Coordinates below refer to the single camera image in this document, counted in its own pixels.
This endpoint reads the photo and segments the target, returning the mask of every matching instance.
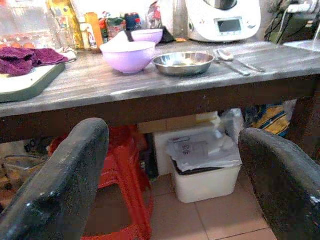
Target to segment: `cutlery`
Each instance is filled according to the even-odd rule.
[[[219,52],[218,52],[217,50],[214,50],[212,53],[213,53],[213,56],[214,56],[214,61],[215,61],[215,63],[217,63],[217,64],[222,64],[222,63],[223,63],[223,64],[224,64],[225,66],[227,66],[229,69],[233,70],[234,72],[236,72],[236,73],[238,73],[238,74],[241,74],[241,75],[243,75],[243,76],[250,76],[250,72],[240,70],[240,69],[234,67],[233,65],[228,64],[228,63],[225,62],[225,61],[221,61],[221,60],[223,60],[223,59],[221,58],[221,56],[219,55]]]
[[[230,53],[226,50],[220,49],[220,50],[217,50],[217,53],[219,54],[220,58],[226,62],[237,62],[237,63],[241,64],[242,66],[244,66],[248,69],[251,69],[253,71],[256,71],[258,73],[264,73],[266,71],[266,69],[264,69],[262,67],[255,67],[255,66],[252,66],[250,64],[244,63],[244,62],[236,59],[232,53]]]

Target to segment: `cutting board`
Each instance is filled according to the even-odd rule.
[[[59,63],[33,68],[23,76],[0,74],[0,103],[25,101],[40,95],[65,69],[65,63]]]

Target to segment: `purple bowl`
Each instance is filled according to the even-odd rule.
[[[132,38],[136,42],[154,42],[156,45],[161,42],[164,35],[163,29],[144,29],[133,31]]]
[[[155,56],[156,44],[151,41],[106,43],[100,46],[104,60],[124,74],[141,72]]]

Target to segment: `countertop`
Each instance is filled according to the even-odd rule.
[[[124,75],[113,70],[101,54],[82,52],[41,95],[22,102],[0,103],[0,118],[320,74],[319,53],[268,42],[170,43],[157,46],[156,56],[183,51],[210,53],[219,48],[228,48],[239,60],[264,67],[266,72],[242,76],[223,64],[213,63],[202,75],[169,77],[150,64],[140,73]]]

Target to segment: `tile floor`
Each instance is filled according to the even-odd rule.
[[[182,203],[171,176],[153,184],[155,206],[152,240],[276,240],[256,202],[248,176],[240,172],[233,194],[196,203]],[[130,224],[117,186],[99,190],[86,235],[110,233]]]

